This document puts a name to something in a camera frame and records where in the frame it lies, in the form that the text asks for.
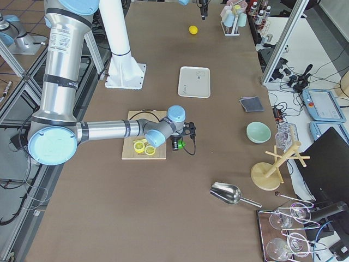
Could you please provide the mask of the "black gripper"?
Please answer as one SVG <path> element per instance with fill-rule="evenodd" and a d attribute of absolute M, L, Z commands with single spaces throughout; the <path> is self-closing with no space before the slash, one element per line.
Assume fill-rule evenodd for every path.
<path fill-rule="evenodd" d="M 184 122 L 183 128 L 180 131 L 175 131 L 171 136 L 172 150 L 177 151 L 182 149 L 182 137 L 189 135 L 195 144 L 196 127 L 194 122 Z"/>
<path fill-rule="evenodd" d="M 209 6 L 210 0 L 197 0 L 196 4 L 200 9 L 200 14 L 202 15 L 202 20 L 205 21 L 206 17 L 205 15 L 208 15 L 208 6 Z"/>

